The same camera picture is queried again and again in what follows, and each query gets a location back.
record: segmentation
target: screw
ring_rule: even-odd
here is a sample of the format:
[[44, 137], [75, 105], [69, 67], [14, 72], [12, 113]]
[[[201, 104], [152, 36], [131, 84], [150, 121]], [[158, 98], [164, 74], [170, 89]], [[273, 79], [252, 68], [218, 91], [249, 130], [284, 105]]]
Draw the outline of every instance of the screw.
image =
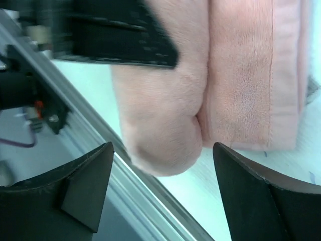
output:
[[50, 122], [58, 122], [59, 117], [56, 114], [53, 114], [52, 116], [49, 117]]

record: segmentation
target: towel fold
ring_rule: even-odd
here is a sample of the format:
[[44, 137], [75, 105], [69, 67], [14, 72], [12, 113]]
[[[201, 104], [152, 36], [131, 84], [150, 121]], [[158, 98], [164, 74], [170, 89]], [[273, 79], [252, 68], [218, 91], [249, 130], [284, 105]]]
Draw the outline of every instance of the towel fold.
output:
[[295, 147], [305, 104], [309, 0], [147, 0], [176, 44], [174, 70], [112, 66], [123, 141], [156, 176], [202, 146]]

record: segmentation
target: white table surface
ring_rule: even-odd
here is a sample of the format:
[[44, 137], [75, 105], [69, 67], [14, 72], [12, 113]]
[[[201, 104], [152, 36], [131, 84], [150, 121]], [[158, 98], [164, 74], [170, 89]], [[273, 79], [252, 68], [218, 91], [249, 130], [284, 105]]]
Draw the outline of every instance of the white table surface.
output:
[[[321, 83], [321, 1], [315, 1], [311, 72]], [[119, 116], [109, 66], [53, 61], [106, 122], [120, 134]], [[297, 148], [291, 152], [240, 152], [269, 168], [297, 179], [321, 185], [321, 92], [302, 117]], [[231, 240], [216, 180], [212, 150], [203, 149], [196, 165], [161, 183], [214, 238]]]

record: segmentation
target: black bracket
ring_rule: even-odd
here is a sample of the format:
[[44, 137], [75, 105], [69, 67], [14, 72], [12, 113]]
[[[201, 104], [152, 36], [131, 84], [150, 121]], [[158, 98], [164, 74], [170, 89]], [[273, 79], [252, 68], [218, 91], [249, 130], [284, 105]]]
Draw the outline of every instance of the black bracket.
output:
[[47, 28], [55, 59], [175, 68], [176, 46], [144, 0], [6, 0], [25, 34]]
[[215, 143], [213, 157], [232, 241], [320, 240], [321, 186], [269, 169], [221, 143]]
[[91, 241], [98, 231], [113, 162], [105, 143], [12, 186], [0, 186], [0, 240]]
[[[0, 102], [6, 105], [0, 103], [0, 109], [35, 106], [39, 118], [43, 118], [52, 131], [58, 134], [66, 123], [69, 111], [67, 105], [14, 45], [7, 45], [7, 60], [8, 71], [0, 73]], [[10, 86], [6, 76], [12, 78]]]

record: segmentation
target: pink fleece fabric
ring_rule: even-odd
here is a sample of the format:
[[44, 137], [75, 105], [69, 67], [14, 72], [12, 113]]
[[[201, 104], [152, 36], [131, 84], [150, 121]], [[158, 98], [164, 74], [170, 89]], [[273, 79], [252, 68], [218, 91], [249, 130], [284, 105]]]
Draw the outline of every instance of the pink fleece fabric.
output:
[[202, 147], [291, 150], [304, 107], [309, 0], [146, 0], [176, 44], [174, 70], [112, 66], [123, 141], [155, 176]]

